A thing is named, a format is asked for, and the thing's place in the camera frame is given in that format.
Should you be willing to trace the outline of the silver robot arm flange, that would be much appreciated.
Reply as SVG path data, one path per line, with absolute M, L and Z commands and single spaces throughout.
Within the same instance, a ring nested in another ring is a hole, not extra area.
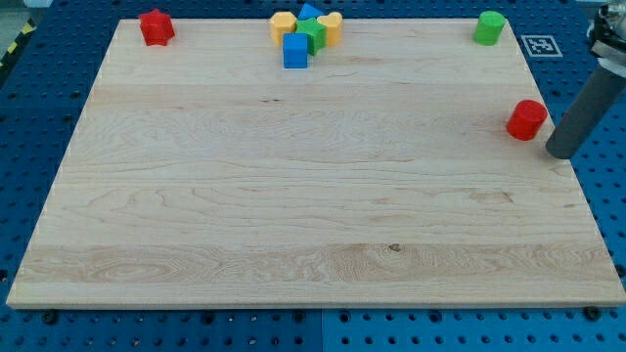
M 590 51 L 599 65 L 625 77 L 625 0 L 603 2 L 588 28 Z

